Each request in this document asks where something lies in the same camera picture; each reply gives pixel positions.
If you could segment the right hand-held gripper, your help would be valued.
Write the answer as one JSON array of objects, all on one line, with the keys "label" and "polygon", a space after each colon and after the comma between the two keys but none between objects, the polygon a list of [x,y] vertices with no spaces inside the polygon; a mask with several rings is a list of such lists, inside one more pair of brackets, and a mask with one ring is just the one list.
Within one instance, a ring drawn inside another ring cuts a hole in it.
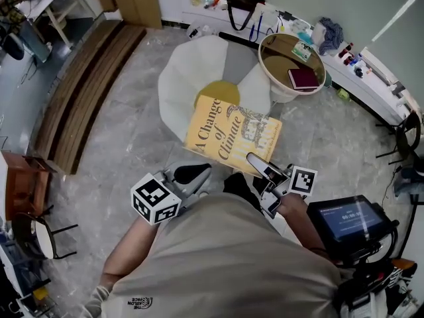
[{"label": "right hand-held gripper", "polygon": [[271,166],[255,153],[248,153],[246,160],[268,181],[261,193],[260,206],[269,217],[275,217],[281,198],[289,193],[307,197],[313,193],[317,171],[299,166],[288,166],[281,170]]}]

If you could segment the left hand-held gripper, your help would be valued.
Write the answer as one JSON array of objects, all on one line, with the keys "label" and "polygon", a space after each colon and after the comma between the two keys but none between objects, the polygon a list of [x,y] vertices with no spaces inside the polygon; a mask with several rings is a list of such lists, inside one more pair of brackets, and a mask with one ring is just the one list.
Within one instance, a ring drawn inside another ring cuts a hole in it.
[{"label": "left hand-held gripper", "polygon": [[131,206],[152,226],[172,219],[210,173],[209,163],[174,162],[166,170],[148,173],[131,187]]}]

